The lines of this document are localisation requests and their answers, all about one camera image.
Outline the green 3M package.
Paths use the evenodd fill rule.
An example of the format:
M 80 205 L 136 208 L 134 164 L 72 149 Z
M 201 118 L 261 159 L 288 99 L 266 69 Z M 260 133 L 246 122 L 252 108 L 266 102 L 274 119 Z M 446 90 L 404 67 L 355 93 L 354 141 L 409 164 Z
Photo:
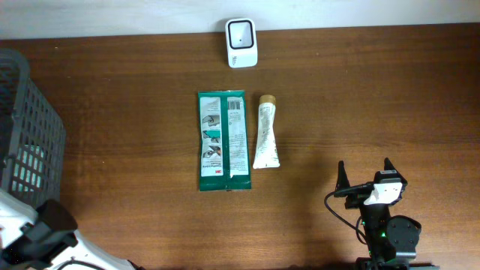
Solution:
M 250 190 L 245 93 L 202 91 L 198 105 L 199 190 Z

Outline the white tube with gold cap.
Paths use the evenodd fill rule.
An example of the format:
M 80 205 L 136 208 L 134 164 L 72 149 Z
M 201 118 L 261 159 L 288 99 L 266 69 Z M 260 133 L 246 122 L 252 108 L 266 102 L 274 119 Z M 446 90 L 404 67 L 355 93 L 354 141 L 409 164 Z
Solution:
M 277 168 L 280 166 L 274 133 L 276 98 L 265 94 L 259 98 L 258 129 L 254 169 Z

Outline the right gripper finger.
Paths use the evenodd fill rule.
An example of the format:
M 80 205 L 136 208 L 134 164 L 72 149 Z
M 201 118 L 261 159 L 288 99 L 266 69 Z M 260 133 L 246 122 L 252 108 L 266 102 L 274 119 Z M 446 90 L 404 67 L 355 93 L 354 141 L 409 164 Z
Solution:
M 389 160 L 388 157 L 386 157 L 384 159 L 384 168 L 383 168 L 385 171 L 395 171 L 396 168 L 394 167 L 394 165 L 392 164 L 392 162 Z
M 342 191 L 350 187 L 350 181 L 348 180 L 347 173 L 344 167 L 344 162 L 340 160 L 337 168 L 337 182 L 334 191 Z

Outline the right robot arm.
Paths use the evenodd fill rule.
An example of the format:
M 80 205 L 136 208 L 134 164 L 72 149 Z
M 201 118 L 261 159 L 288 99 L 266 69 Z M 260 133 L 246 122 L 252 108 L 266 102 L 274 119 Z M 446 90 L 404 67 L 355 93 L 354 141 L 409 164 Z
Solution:
M 369 256 L 359 257 L 355 269 L 438 269 L 431 263 L 414 263 L 417 257 L 422 225 L 411 217 L 392 216 L 389 208 L 402 200 L 407 180 L 384 159 L 384 167 L 373 181 L 351 185 L 344 162 L 338 162 L 335 189 L 325 196 L 325 207 L 341 222 L 355 231 L 357 239 L 367 246 Z M 328 204 L 330 197 L 344 198 L 346 209 L 358 209 L 359 218 L 352 224 Z

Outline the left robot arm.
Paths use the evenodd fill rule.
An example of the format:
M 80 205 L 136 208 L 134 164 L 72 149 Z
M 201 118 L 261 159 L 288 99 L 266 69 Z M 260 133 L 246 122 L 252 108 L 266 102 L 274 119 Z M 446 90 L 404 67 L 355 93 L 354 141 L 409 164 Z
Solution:
M 38 208 L 1 191 L 1 270 L 144 270 L 87 240 L 71 213 L 48 199 Z

